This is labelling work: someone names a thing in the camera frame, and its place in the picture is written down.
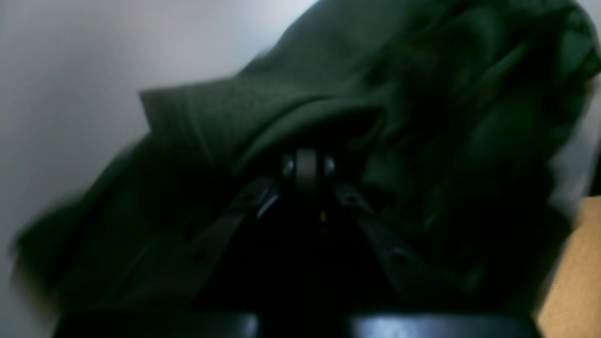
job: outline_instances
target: white wall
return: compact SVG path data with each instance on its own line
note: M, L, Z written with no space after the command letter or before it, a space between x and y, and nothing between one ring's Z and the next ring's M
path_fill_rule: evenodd
M601 26L597 1L582 3ZM145 134L139 88L233 73L313 2L0 0L0 252ZM557 162L574 196L596 149L599 98ZM0 338L47 336L8 288L12 265L2 257Z

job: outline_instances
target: wooden surface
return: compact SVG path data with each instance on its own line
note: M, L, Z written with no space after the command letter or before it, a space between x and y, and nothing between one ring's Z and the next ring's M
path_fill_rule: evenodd
M538 324L545 338L601 338L601 197L582 201Z

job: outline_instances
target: green fabric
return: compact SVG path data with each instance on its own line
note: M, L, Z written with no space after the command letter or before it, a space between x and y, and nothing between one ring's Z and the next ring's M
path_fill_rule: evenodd
M569 233L547 162L600 65L570 1L321 0L237 76L143 92L151 134L19 245L64 307L93 304L161 266L279 150L330 147L428 262L527 312Z

